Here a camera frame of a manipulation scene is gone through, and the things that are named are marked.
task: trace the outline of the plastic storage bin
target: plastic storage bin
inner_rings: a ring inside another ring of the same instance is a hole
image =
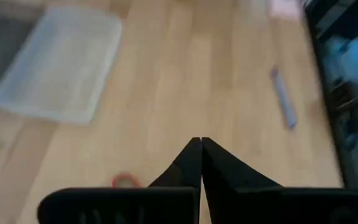
[[[0,109],[89,123],[121,32],[121,21],[105,12],[50,8],[0,81]]]

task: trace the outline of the red ring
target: red ring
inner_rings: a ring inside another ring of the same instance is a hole
[[[111,181],[112,187],[117,188],[117,182],[122,179],[129,179],[132,182],[132,184],[134,185],[134,187],[142,187],[142,185],[136,179],[136,177],[130,173],[121,173],[121,174],[116,175]]]

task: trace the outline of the purple marker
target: purple marker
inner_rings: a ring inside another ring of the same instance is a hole
[[[285,85],[283,78],[281,77],[278,68],[274,67],[272,72],[273,82],[276,88],[277,95],[280,99],[280,104],[288,121],[288,127],[290,129],[294,128],[297,123],[297,118],[295,114],[295,110],[292,107],[291,101],[287,95],[287,91],[285,90]]]

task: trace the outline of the wooden floor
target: wooden floor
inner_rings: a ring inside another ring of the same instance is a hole
[[[50,192],[108,186],[120,171],[146,186],[193,136],[213,138],[279,184],[341,186],[302,20],[272,19],[267,0],[20,2],[111,11],[124,33],[89,126],[0,113],[0,223],[36,223]],[[298,116],[292,131],[275,65]],[[201,222],[210,222],[204,195]]]

